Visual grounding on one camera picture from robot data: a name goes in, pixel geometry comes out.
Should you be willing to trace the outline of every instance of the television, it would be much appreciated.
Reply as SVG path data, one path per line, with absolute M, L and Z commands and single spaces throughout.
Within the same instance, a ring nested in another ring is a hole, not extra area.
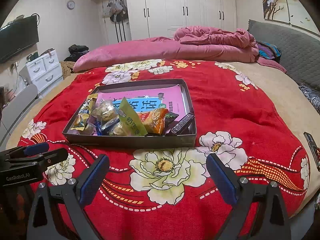
M 37 16 L 33 15 L 14 22 L 0 29 L 0 63 L 39 42 Z

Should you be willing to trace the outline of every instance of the red floral bedspread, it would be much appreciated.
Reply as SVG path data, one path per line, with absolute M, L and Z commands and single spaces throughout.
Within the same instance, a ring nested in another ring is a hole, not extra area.
M 196 115 L 195 148 L 83 147 L 69 144 L 62 135 L 95 86 L 168 78 L 183 78 L 188 85 Z M 54 185 L 77 177 L 99 154 L 108 155 L 109 172 L 85 208 L 105 239 L 212 239 L 231 210 L 206 171 L 205 160 L 212 152 L 238 176 L 261 184 L 277 181 L 289 216 L 309 182 L 306 151 L 272 101 L 233 66 L 215 62 L 147 60 L 79 75 L 30 122 L 19 145 L 41 142 L 69 152 L 66 161 L 44 174 Z

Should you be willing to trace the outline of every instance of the pink book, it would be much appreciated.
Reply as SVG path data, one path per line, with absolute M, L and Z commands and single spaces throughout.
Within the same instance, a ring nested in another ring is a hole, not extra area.
M 187 114 L 179 85 L 168 88 L 99 93 L 97 104 L 110 99 L 118 108 L 124 97 L 136 112 L 148 112 L 162 107 L 168 109 L 169 112 L 178 114 L 176 121 L 181 120 Z

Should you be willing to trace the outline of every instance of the pink blanket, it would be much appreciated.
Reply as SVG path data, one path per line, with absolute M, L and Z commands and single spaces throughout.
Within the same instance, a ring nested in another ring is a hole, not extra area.
M 267 66 L 267 67 L 272 67 L 272 68 L 276 68 L 276 69 L 279 69 L 281 70 L 283 73 L 286 73 L 287 70 L 282 66 L 280 65 L 279 63 L 275 62 L 274 60 L 271 60 L 271 59 L 266 59 L 266 58 L 263 58 L 263 57 L 258 57 L 256 59 L 256 62 L 262 66 Z
M 201 38 L 203 34 L 198 37 L 201 33 L 206 35 L 203 39 Z M 186 39 L 191 43 L 192 40 L 195 43 L 202 42 L 203 45 L 183 44 L 184 41 L 165 37 L 125 41 L 103 46 L 83 55 L 74 65 L 73 71 L 80 72 L 97 67 L 156 58 L 252 63 L 259 54 L 254 37 L 241 29 L 232 33 L 194 26 L 181 28 L 177 30 L 177 34 L 178 39 Z
M 174 39 L 188 45 L 220 44 L 242 49 L 256 47 L 254 36 L 243 29 L 228 32 L 213 27 L 190 26 L 178 29 Z

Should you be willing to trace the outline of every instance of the wardrobe door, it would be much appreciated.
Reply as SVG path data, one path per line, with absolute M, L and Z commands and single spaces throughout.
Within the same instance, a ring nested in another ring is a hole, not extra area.
M 208 27 L 221 28 L 220 0 L 204 0 L 204 23 Z
M 150 38 L 168 36 L 165 0 L 146 0 Z
M 165 0 L 167 37 L 172 38 L 178 28 L 186 26 L 187 9 L 184 0 Z
M 204 25 L 203 0 L 185 0 L 187 26 Z
M 221 0 L 222 29 L 226 31 L 236 30 L 236 0 Z
M 145 0 L 127 0 L 127 7 L 132 40 L 149 38 Z

